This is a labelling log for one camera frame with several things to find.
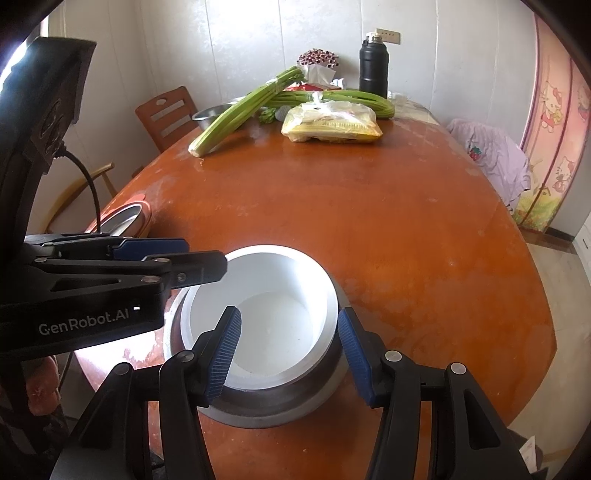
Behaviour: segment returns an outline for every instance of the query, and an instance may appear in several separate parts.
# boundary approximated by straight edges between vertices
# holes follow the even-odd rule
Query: round wooden table
[[[387,347],[433,367],[463,362],[508,424],[556,351],[534,262],[487,179],[443,128],[413,120],[380,126],[384,136],[374,144],[292,143],[279,123],[253,120],[203,161],[187,152],[194,131],[110,206],[144,193],[150,236],[184,237],[192,250],[277,244],[305,252]],[[97,389],[118,362],[162,363],[162,335],[77,356]],[[428,468],[423,406],[417,478]],[[157,408],[150,406],[151,446],[161,453]],[[348,374],[318,410],[281,427],[201,422],[218,480],[360,480],[380,414]]]

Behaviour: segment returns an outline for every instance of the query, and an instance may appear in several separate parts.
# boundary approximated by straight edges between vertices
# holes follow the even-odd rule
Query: black thermos
[[[368,33],[359,50],[359,90],[388,97],[388,50],[377,33]]]

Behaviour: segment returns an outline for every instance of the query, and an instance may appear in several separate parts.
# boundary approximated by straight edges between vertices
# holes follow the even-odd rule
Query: thermos lid
[[[379,35],[379,33],[376,32],[369,32],[365,36],[365,40],[367,40],[368,43],[384,43],[382,41],[382,37]]]

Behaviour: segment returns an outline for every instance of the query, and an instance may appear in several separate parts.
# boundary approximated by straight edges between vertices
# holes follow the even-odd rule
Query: wooden chair
[[[135,109],[161,153],[197,126],[191,120],[196,113],[193,99],[184,86],[158,95]]]
[[[111,180],[107,176],[107,172],[113,170],[113,168],[115,168],[115,164],[108,163],[107,165],[104,165],[101,168],[93,172],[90,172],[90,177],[93,180],[96,180],[98,177],[102,177],[107,186],[107,190],[109,190],[111,198],[117,195],[117,190],[115,189],[115,186],[111,183]],[[66,210],[66,208],[68,208],[71,205],[71,203],[74,200],[76,200],[80,196],[80,194],[84,191],[85,188],[87,188],[87,186],[88,184],[86,183],[86,179],[84,177],[74,181],[70,186],[68,186],[59,195],[56,201],[53,202],[53,205],[51,206],[49,212],[45,216],[45,219],[41,223],[40,231],[42,233],[52,233],[52,231],[50,230],[51,224],[58,216],[61,215],[61,213],[64,210]]]

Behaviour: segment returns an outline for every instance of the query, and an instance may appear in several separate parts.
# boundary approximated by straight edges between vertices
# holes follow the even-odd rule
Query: blue gripper pad
[[[184,238],[126,238],[113,249],[113,260],[143,260],[148,255],[187,253]]]
[[[230,364],[236,352],[236,345],[238,344],[242,330],[240,310],[236,307],[226,307],[220,318],[220,323],[227,321],[228,316],[230,319],[222,332],[212,360],[207,368],[205,397],[209,403],[215,398],[218,398],[222,393],[223,384],[228,376],[228,370],[230,370]]]
[[[376,351],[369,332],[363,329],[351,307],[339,312],[337,328],[359,396],[369,407],[383,407],[384,392],[380,384],[383,377],[380,355],[383,352]]]

